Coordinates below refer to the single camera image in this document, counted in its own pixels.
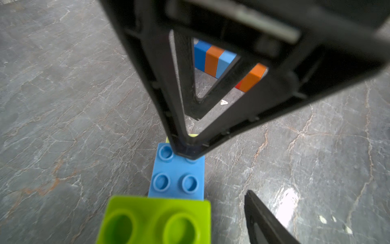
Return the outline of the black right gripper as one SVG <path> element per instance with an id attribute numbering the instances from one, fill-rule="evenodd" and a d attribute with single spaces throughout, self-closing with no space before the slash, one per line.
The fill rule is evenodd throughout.
<path id="1" fill-rule="evenodd" d="M 256 43 L 247 50 L 270 60 L 283 58 L 283 45 L 297 46 L 314 36 L 342 53 L 385 65 L 390 44 L 375 36 L 390 15 L 389 1 L 166 1 L 166 16 L 188 28 L 222 40 L 232 21 L 256 31 Z"/>

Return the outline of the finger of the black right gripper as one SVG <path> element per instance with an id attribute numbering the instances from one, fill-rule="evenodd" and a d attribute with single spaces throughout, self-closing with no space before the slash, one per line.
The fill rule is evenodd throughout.
<path id="1" fill-rule="evenodd" d="M 102 1 L 127 55 L 151 96 L 177 154 L 197 159 L 230 138 L 283 113 L 299 80 L 304 36 L 282 21 L 234 1 Z M 196 94 L 193 39 L 236 53 L 203 96 Z M 184 118 L 202 119 L 252 69 L 270 68 L 196 138 Z"/>
<path id="2" fill-rule="evenodd" d="M 199 98 L 194 73 L 194 42 L 190 36 L 179 32 L 174 32 L 174 42 L 184 112 L 195 120 L 202 119 L 257 64 L 254 60 L 241 56 L 234 58 L 227 71 L 204 97 Z"/>

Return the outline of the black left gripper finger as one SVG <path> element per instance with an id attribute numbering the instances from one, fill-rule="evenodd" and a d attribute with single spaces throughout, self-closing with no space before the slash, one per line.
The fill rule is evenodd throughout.
<path id="1" fill-rule="evenodd" d="M 245 195 L 244 212 L 250 243 L 299 244 L 252 190 Z"/>

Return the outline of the red lego brick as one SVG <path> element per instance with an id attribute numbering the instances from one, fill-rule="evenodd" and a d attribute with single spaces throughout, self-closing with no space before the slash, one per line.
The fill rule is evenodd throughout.
<path id="1" fill-rule="evenodd" d="M 238 89 L 238 90 L 242 90 L 242 89 L 241 89 L 241 86 L 242 86 L 242 81 L 240 81 L 240 82 L 235 86 L 235 88 Z"/>

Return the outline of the orange lego brick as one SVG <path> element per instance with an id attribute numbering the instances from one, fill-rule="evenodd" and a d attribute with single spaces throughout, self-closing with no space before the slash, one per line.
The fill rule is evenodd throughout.
<path id="1" fill-rule="evenodd" d="M 217 66 L 220 56 L 224 53 L 224 49 L 221 49 L 216 46 L 211 46 L 206 51 L 205 58 L 205 73 L 216 77 Z"/>
<path id="2" fill-rule="evenodd" d="M 268 68 L 262 64 L 257 64 L 252 70 L 242 79 L 242 92 L 249 91 L 255 84 L 257 84 L 264 74 L 268 71 Z"/>

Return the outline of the light blue long brick studs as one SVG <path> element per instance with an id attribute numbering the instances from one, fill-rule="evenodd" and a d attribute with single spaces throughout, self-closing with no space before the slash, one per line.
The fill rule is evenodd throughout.
<path id="1" fill-rule="evenodd" d="M 169 143 L 159 143 L 153 165 L 150 198 L 204 200 L 205 156 L 190 160 L 174 154 Z"/>

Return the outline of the lime green lego brick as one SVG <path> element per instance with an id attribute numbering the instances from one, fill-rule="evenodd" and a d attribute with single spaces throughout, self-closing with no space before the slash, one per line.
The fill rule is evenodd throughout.
<path id="1" fill-rule="evenodd" d="M 209 244 L 211 203 L 207 200 L 113 196 L 98 244 Z"/>

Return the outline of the light blue long lego brick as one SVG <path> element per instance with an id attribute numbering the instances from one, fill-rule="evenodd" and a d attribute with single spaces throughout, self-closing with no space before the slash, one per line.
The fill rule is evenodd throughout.
<path id="1" fill-rule="evenodd" d="M 219 79 L 220 76 L 225 72 L 225 70 L 228 68 L 228 66 L 231 64 L 231 62 L 236 56 L 237 55 L 235 53 L 230 52 L 228 50 L 225 50 L 221 54 L 221 56 L 218 58 L 217 70 L 215 75 L 217 79 Z"/>

